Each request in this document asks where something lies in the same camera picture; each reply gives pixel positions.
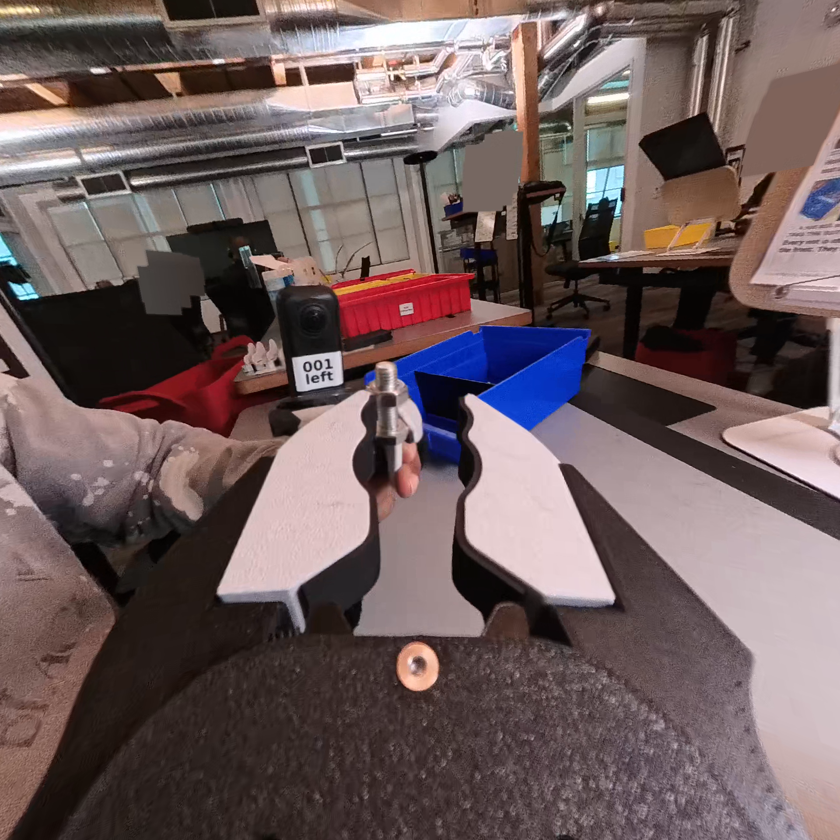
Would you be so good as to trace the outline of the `black bin divider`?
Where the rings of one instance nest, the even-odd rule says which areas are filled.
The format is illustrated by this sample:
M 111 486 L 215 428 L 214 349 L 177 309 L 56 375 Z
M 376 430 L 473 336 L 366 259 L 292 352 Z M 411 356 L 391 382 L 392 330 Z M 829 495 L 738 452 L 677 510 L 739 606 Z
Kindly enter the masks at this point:
M 460 401 L 467 395 L 481 395 L 492 383 L 425 371 L 415 373 L 415 383 L 427 424 L 457 427 Z

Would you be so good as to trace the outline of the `white wipes canister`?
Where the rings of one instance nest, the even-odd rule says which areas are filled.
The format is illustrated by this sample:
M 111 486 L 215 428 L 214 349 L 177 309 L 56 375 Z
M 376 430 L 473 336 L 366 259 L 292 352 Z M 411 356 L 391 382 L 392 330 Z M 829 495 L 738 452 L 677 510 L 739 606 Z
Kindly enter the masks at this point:
M 289 265 L 281 265 L 277 269 L 266 269 L 262 272 L 261 279 L 269 296 L 272 310 L 277 314 L 277 303 L 281 292 L 295 283 L 293 268 Z

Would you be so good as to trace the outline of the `red tote bag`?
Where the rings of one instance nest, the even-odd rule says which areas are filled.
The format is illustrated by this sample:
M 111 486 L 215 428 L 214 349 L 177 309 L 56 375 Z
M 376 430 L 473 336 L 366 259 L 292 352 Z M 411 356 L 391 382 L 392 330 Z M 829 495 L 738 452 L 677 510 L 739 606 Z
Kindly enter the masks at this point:
M 235 388 L 250 342 L 246 336 L 234 337 L 216 347 L 210 360 L 144 391 L 102 398 L 98 408 L 228 436 L 243 411 L 266 401 L 261 394 L 241 395 Z

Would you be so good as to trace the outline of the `wooden support post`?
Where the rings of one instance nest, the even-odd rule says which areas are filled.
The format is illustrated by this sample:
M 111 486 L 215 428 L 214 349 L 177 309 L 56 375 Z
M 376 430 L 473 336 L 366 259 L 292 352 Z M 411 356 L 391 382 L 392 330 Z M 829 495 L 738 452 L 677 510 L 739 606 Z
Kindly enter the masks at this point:
M 521 134 L 519 181 L 538 182 L 541 176 L 539 145 L 539 25 L 521 23 L 513 33 L 511 60 L 516 94 L 516 127 Z

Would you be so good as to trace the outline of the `blue plastic bin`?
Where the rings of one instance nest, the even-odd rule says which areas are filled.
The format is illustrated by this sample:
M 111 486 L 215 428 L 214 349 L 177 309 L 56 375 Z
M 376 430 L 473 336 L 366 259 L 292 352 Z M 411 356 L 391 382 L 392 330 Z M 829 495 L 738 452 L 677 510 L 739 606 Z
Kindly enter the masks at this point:
M 588 329 L 487 325 L 412 353 L 395 365 L 422 415 L 418 371 L 492 383 L 476 396 L 532 430 L 580 390 L 590 337 Z M 438 427 L 426 423 L 423 415 L 423 430 L 433 457 L 459 462 L 459 420 L 457 427 Z

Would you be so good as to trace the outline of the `person's left forearm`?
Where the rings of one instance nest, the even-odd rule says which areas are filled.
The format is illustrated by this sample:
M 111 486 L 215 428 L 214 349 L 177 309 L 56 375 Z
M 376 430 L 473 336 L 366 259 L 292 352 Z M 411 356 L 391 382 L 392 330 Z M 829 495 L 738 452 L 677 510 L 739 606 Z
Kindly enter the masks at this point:
M 281 439 L 85 408 L 2 374 L 2 549 L 185 532 Z

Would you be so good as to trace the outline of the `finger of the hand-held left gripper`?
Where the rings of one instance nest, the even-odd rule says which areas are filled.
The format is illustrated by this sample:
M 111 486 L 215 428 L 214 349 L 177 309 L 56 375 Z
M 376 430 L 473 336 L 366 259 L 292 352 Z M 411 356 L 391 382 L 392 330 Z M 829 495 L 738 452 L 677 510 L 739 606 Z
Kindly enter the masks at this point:
M 418 444 L 424 436 L 421 410 L 407 392 L 396 398 L 397 432 L 405 444 Z

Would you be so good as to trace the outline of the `wooden top desk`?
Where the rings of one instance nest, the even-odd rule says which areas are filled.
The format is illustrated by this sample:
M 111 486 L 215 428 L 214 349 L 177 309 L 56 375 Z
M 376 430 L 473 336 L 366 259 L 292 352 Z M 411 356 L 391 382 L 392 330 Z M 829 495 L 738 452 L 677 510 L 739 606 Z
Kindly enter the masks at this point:
M 583 260 L 579 267 L 598 274 L 602 284 L 625 289 L 623 357 L 633 360 L 641 336 L 644 290 L 677 289 L 674 327 L 704 329 L 714 297 L 729 292 L 729 270 L 739 246 L 739 238 L 720 237 L 685 248 L 618 252 Z

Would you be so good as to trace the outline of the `large white air vent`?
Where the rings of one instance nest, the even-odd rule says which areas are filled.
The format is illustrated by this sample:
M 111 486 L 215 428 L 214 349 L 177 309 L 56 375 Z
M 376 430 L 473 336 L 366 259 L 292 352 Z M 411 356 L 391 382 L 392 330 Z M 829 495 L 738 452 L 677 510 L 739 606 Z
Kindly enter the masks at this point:
M 258 1 L 160 1 L 168 25 L 244 25 L 265 19 Z

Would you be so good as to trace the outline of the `silver ventilation duct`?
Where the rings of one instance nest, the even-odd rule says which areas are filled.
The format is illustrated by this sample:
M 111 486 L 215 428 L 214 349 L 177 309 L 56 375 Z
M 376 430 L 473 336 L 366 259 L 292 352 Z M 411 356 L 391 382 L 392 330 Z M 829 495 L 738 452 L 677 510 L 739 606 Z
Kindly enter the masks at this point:
M 170 26 L 158 2 L 2 2 L 2 76 L 267 60 L 330 52 L 344 29 L 382 19 L 345 2 L 259 2 L 265 19 Z
M 2 187 L 415 133 L 413 107 L 287 108 L 266 92 L 2 115 Z

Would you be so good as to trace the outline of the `black office chair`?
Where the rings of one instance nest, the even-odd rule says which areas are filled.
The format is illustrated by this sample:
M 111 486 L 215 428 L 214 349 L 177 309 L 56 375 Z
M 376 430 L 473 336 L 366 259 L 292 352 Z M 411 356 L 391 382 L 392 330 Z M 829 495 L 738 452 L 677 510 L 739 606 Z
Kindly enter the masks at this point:
M 590 302 L 603 305 L 605 312 L 610 311 L 611 303 L 608 300 L 582 293 L 580 283 L 597 275 L 596 269 L 583 266 L 583 263 L 610 253 L 610 233 L 616 206 L 617 200 L 607 197 L 600 199 L 597 204 L 588 205 L 577 241 L 580 259 L 565 259 L 547 266 L 546 273 L 550 277 L 562 279 L 565 288 L 573 289 L 570 295 L 549 304 L 545 313 L 547 320 L 551 321 L 556 312 L 568 306 L 582 310 L 588 318 Z

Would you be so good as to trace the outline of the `black floor stand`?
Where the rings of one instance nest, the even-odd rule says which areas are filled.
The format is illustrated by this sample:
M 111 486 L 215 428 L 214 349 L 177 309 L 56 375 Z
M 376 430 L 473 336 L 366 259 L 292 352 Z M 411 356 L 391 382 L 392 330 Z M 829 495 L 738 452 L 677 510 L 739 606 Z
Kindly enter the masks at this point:
M 534 283 L 532 276 L 532 257 L 538 255 L 534 243 L 534 225 L 531 208 L 539 206 L 549 198 L 557 198 L 559 203 L 565 195 L 565 185 L 561 181 L 538 181 L 520 184 L 516 196 L 518 222 L 518 294 L 521 308 L 533 313 Z

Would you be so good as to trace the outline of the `printed instruction sheet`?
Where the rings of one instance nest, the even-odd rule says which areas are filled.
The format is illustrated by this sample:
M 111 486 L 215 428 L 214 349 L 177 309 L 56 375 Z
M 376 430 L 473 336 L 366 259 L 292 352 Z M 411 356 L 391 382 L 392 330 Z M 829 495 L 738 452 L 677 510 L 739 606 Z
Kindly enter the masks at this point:
M 803 306 L 838 309 L 839 119 L 796 188 L 751 284 Z

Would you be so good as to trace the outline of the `silver hex bolt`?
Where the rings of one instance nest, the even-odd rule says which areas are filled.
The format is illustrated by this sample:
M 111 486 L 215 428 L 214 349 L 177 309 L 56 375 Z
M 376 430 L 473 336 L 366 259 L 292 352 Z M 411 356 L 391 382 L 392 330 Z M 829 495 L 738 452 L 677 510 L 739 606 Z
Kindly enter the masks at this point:
M 392 361 L 381 361 L 375 365 L 374 378 L 380 387 L 389 387 L 400 380 L 396 364 Z M 403 464 L 404 443 L 397 432 L 396 405 L 391 401 L 377 400 L 373 395 L 376 412 L 375 442 L 381 466 L 378 470 L 384 475 L 392 475 Z

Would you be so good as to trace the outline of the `small wooden board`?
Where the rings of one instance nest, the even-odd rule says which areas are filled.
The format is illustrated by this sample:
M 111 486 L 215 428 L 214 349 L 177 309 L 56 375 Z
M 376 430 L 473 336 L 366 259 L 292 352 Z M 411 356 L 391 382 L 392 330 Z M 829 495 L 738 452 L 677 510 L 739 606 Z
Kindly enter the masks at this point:
M 661 185 L 668 224 L 729 222 L 741 212 L 739 178 L 729 165 L 673 178 Z

